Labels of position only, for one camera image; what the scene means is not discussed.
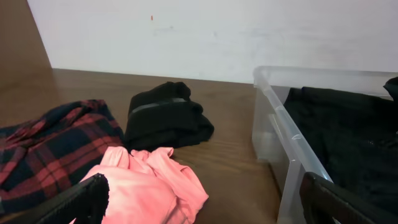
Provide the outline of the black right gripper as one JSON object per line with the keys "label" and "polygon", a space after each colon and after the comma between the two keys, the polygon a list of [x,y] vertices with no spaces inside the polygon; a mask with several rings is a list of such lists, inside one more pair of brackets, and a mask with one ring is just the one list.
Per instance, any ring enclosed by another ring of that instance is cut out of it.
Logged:
{"label": "black right gripper", "polygon": [[387,92],[394,101],[398,101],[398,77],[388,80],[385,83],[384,88],[387,90]]}

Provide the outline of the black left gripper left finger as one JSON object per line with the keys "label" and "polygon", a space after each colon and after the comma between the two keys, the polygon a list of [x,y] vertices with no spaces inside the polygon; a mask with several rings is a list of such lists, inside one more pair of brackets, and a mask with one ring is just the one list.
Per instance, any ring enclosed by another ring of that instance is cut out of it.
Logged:
{"label": "black left gripper left finger", "polygon": [[101,224],[108,203],[108,180],[97,173],[6,224]]}

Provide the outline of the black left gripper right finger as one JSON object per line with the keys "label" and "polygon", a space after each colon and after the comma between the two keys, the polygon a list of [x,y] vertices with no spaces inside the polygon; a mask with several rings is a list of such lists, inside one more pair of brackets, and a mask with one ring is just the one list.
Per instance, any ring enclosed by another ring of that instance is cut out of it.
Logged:
{"label": "black left gripper right finger", "polygon": [[314,172],[304,173],[299,194],[308,224],[397,224],[395,215]]}

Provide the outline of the large black garment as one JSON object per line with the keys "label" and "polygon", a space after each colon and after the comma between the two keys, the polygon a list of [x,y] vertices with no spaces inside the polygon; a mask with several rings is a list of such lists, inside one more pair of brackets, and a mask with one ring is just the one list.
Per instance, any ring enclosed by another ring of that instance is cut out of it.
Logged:
{"label": "large black garment", "polygon": [[397,103],[303,87],[284,107],[335,184],[397,214]]}

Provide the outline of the clear plastic storage bin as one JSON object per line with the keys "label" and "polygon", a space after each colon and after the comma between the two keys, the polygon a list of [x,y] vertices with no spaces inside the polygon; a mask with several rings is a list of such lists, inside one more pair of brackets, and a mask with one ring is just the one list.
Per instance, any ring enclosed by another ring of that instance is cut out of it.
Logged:
{"label": "clear plastic storage bin", "polygon": [[270,164],[280,188],[279,223],[305,222],[299,194],[304,173],[314,172],[333,182],[284,107],[290,89],[331,89],[376,96],[397,103],[384,88],[385,83],[395,77],[395,73],[384,72],[294,67],[255,69],[257,93],[252,143],[257,157]]}

